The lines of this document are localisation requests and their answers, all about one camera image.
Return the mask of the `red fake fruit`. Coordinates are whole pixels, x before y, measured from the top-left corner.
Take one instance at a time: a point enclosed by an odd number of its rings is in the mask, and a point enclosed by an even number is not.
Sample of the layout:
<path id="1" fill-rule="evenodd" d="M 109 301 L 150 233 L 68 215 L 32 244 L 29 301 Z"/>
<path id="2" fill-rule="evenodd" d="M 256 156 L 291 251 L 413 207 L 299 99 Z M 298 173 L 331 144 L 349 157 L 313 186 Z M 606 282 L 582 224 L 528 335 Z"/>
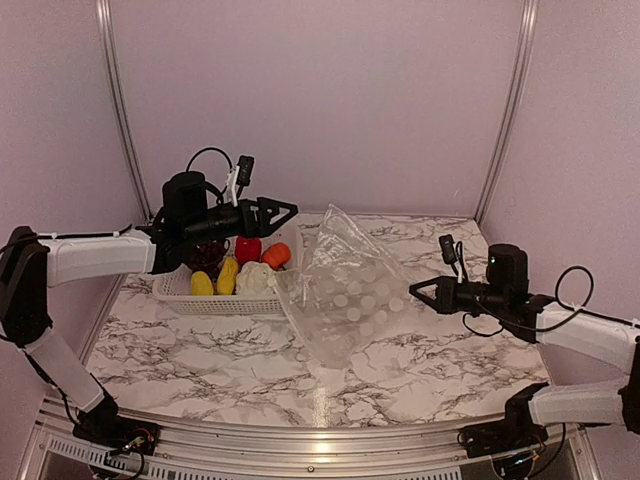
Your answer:
<path id="1" fill-rule="evenodd" d="M 237 236 L 234 256 L 240 266 L 248 262 L 260 262 L 262 255 L 262 241 L 260 238 L 246 238 Z"/>

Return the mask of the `orange fake pumpkin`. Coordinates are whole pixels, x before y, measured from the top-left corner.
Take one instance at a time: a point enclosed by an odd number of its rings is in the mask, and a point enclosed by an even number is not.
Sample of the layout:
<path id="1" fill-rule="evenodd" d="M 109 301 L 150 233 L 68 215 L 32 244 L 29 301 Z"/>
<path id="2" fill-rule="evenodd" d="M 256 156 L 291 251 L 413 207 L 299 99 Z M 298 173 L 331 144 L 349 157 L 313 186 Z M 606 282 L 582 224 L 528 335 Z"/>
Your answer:
<path id="1" fill-rule="evenodd" d="M 269 246 L 262 254 L 261 262 L 267 264 L 272 270 L 283 268 L 292 258 L 290 248 L 282 242 Z"/>

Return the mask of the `white fake cauliflower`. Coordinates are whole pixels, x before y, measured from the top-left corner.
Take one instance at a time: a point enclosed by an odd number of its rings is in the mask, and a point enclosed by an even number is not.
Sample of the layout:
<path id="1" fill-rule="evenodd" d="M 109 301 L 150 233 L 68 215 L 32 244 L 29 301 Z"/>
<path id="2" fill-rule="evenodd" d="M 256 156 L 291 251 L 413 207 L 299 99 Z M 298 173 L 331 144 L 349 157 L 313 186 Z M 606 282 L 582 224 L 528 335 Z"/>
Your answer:
<path id="1" fill-rule="evenodd" d="M 236 277 L 236 294 L 240 296 L 269 296 L 274 294 L 274 270 L 266 263 L 249 261 Z"/>

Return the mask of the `purple fake grapes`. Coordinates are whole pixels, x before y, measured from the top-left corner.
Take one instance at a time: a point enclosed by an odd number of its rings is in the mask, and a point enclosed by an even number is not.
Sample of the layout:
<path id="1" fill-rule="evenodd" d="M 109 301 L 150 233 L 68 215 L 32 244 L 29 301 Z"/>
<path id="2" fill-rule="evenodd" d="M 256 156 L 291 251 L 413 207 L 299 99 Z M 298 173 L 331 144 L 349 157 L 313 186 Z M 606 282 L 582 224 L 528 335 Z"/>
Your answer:
<path id="1" fill-rule="evenodd" d="M 210 277 L 217 276 L 227 250 L 227 241 L 201 243 L 193 247 L 186 265 L 194 272 L 202 271 Z"/>

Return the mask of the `yellow fake corn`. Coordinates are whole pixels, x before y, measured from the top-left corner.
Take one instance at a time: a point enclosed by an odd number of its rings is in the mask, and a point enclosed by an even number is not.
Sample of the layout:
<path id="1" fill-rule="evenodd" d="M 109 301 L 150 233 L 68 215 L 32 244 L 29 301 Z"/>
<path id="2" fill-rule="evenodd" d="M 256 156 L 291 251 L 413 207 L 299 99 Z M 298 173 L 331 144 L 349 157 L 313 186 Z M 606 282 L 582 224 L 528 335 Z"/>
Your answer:
<path id="1" fill-rule="evenodd" d="M 239 263 L 234 257 L 227 257 L 224 260 L 216 280 L 216 293 L 218 295 L 232 295 L 234 293 L 239 271 Z"/>
<path id="2" fill-rule="evenodd" d="M 191 275 L 190 293 L 192 296 L 213 296 L 214 285 L 209 275 L 204 271 L 195 271 Z"/>

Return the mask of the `clear zip top bag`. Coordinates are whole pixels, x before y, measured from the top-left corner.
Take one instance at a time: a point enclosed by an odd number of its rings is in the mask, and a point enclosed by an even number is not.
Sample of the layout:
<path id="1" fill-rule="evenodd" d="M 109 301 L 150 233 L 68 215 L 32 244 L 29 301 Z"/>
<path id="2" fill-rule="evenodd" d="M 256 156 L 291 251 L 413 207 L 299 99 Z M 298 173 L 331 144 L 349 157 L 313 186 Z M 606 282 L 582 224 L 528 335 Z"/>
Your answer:
<path id="1" fill-rule="evenodd" d="M 293 330 L 326 368 L 347 367 L 357 350 L 409 310 L 409 275 L 352 217 L 331 205 L 299 267 L 276 276 Z"/>

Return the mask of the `white plastic basket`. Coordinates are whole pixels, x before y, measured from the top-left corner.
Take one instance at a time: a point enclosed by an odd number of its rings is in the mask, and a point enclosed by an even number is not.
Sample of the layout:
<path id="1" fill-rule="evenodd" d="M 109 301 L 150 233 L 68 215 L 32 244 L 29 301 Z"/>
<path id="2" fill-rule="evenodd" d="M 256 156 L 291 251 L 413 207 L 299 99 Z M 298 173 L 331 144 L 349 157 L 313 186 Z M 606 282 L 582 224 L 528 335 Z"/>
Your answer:
<path id="1" fill-rule="evenodd" d="M 303 259 L 303 238 L 295 221 L 281 227 L 275 234 L 262 240 L 264 249 L 276 243 L 286 244 L 292 258 L 284 266 L 286 271 L 298 268 Z M 173 311 L 182 315 L 269 315 L 283 313 L 281 303 L 273 290 L 264 295 L 212 295 L 191 294 L 191 270 L 181 265 L 174 272 L 154 277 L 152 293 Z"/>

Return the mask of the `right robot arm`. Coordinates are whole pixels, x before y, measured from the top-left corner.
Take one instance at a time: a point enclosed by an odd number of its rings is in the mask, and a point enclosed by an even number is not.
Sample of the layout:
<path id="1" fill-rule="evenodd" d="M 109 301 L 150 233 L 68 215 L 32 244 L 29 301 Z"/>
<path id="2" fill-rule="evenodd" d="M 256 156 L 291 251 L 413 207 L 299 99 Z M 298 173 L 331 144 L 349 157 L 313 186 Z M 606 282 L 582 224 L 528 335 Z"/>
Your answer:
<path id="1" fill-rule="evenodd" d="M 410 285 L 410 294 L 441 315 L 488 316 L 501 333 L 536 346 L 551 369 L 551 382 L 514 394 L 501 420 L 486 424 L 506 448 L 515 448 L 549 425 L 618 425 L 639 431 L 639 323 L 570 304 L 560 293 L 529 289 L 528 256 L 498 243 L 488 248 L 485 278 L 473 281 L 463 244 L 440 237 L 450 276 Z"/>

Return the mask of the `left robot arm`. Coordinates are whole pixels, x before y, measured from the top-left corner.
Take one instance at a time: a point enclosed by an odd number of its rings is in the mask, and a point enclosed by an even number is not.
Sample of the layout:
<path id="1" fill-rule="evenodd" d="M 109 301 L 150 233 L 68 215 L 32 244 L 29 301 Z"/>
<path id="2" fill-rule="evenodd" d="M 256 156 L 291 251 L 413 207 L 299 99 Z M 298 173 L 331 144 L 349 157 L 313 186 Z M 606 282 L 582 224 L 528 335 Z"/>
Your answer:
<path id="1" fill-rule="evenodd" d="M 106 232 L 38 232 L 17 226 L 1 248 L 1 339 L 76 407 L 76 430 L 106 445 L 125 438 L 126 421 L 113 396 L 68 342 L 79 319 L 58 326 L 55 314 L 93 316 L 98 289 L 118 276 L 167 274 L 187 264 L 196 247 L 234 237 L 264 239 L 298 213 L 297 205 L 265 196 L 250 199 L 255 160 L 228 161 L 217 187 L 189 161 L 161 188 L 161 205 L 140 226 Z"/>

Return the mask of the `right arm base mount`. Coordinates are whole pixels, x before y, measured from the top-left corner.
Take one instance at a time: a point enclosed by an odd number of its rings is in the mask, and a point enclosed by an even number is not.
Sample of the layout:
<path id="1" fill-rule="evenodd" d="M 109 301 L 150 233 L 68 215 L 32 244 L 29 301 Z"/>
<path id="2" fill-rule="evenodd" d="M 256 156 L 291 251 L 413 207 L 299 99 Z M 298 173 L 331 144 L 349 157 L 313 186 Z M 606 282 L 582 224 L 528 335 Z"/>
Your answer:
<path id="1" fill-rule="evenodd" d="M 541 446 L 547 440 L 547 430 L 533 423 L 528 401 L 523 398 L 508 400 L 502 419 L 467 425 L 457 435 L 458 444 L 465 449 L 468 458 Z"/>

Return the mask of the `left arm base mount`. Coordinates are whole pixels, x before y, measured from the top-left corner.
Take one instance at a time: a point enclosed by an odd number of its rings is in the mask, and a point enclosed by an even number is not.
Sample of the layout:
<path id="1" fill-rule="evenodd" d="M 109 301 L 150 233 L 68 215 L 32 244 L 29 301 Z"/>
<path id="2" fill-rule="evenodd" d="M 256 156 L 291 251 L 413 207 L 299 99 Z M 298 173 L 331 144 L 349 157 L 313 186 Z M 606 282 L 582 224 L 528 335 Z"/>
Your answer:
<path id="1" fill-rule="evenodd" d="M 158 424 L 119 414 L 112 397 L 105 397 L 89 412 L 77 411 L 73 435 L 77 438 L 109 447 L 115 455 L 138 451 L 152 455 L 156 449 Z"/>

